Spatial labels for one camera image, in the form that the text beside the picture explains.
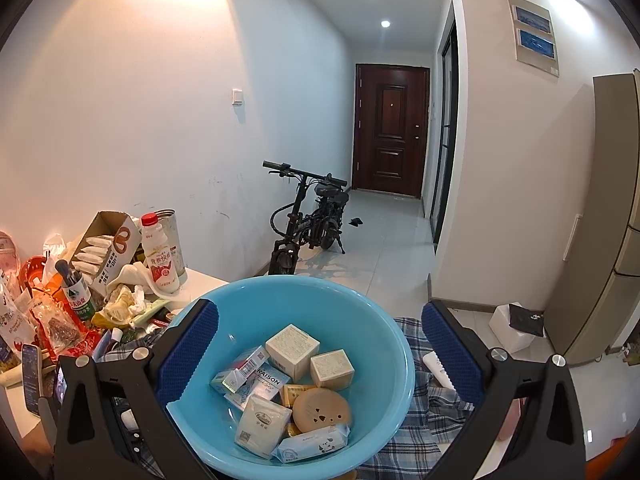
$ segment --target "smartphone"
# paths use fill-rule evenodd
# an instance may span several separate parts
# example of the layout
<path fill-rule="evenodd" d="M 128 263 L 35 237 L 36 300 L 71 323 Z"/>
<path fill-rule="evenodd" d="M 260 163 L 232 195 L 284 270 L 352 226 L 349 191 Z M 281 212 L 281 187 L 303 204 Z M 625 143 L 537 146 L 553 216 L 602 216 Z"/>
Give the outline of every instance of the smartphone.
<path fill-rule="evenodd" d="M 38 399 L 42 395 L 42 352 L 36 345 L 22 345 L 22 385 L 27 410 L 40 416 Z"/>

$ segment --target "soap bar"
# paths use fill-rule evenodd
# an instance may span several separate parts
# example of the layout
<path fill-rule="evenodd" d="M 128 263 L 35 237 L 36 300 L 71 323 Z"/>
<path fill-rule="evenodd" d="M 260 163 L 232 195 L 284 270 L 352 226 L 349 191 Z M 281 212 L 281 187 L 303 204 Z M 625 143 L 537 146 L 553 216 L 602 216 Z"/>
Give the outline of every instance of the soap bar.
<path fill-rule="evenodd" d="M 293 408 L 295 400 L 307 390 L 315 388 L 315 386 L 307 386 L 306 384 L 285 384 L 280 392 L 282 398 L 282 405 L 286 408 Z"/>
<path fill-rule="evenodd" d="M 241 353 L 226 370 L 218 372 L 210 384 L 222 395 L 236 393 L 249 376 L 260 368 L 269 358 L 266 350 L 258 346 Z"/>
<path fill-rule="evenodd" d="M 265 363 L 249 376 L 236 393 L 226 394 L 225 399 L 244 412 L 249 397 L 258 395 L 263 399 L 271 400 L 290 380 L 288 375 Z"/>
<path fill-rule="evenodd" d="M 347 445 L 349 427 L 346 424 L 329 426 L 283 440 L 273 452 L 282 463 L 297 462 L 305 458 L 338 451 Z"/>
<path fill-rule="evenodd" d="M 334 424 L 351 425 L 351 409 L 341 394 L 326 388 L 312 388 L 293 405 L 293 420 L 302 433 Z"/>
<path fill-rule="evenodd" d="M 289 408 L 255 395 L 251 396 L 238 422 L 236 444 L 269 460 L 290 417 Z"/>
<path fill-rule="evenodd" d="M 344 350 L 311 358 L 311 378 L 318 388 L 343 390 L 351 386 L 353 374 L 353 366 Z"/>
<path fill-rule="evenodd" d="M 299 381 L 309 372 L 309 360 L 318 354 L 320 342 L 298 327 L 289 325 L 267 341 L 271 364 Z"/>

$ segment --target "wooden door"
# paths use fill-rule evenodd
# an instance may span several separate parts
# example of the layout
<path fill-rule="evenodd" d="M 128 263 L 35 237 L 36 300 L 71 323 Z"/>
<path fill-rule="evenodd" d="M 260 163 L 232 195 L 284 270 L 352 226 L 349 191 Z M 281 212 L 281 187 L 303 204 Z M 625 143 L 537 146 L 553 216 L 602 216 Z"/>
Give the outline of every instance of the wooden door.
<path fill-rule="evenodd" d="M 353 187 L 420 198 L 429 69 L 359 64 Z"/>

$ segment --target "white styrofoam box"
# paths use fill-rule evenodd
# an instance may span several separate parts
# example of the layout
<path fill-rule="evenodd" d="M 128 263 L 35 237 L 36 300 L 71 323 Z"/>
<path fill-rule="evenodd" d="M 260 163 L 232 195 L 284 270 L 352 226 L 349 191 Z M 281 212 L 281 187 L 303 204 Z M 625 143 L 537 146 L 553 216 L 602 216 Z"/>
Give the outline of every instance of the white styrofoam box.
<path fill-rule="evenodd" d="M 501 305 L 495 309 L 494 314 L 491 316 L 489 326 L 500 341 L 502 348 L 509 352 L 509 354 L 513 354 L 514 352 L 525 349 L 533 342 L 536 337 L 533 334 L 520 332 L 520 330 L 516 330 L 509 326 L 508 304 Z"/>

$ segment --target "small bottle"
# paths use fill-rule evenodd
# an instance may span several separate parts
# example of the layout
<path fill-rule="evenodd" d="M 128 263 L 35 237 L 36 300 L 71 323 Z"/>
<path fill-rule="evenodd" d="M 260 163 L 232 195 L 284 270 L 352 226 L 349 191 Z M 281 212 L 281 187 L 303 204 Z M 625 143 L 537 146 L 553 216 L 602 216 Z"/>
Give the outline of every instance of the small bottle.
<path fill-rule="evenodd" d="M 158 222 L 158 215 L 148 213 L 142 216 L 141 221 L 142 248 L 153 280 L 163 292 L 175 292 L 180 288 L 180 281 L 175 272 L 168 239 L 162 230 L 162 224 Z"/>
<path fill-rule="evenodd" d="M 95 314 L 95 305 L 91 299 L 91 292 L 82 274 L 66 260 L 56 262 L 56 270 L 64 281 L 62 291 L 81 321 L 91 321 Z"/>

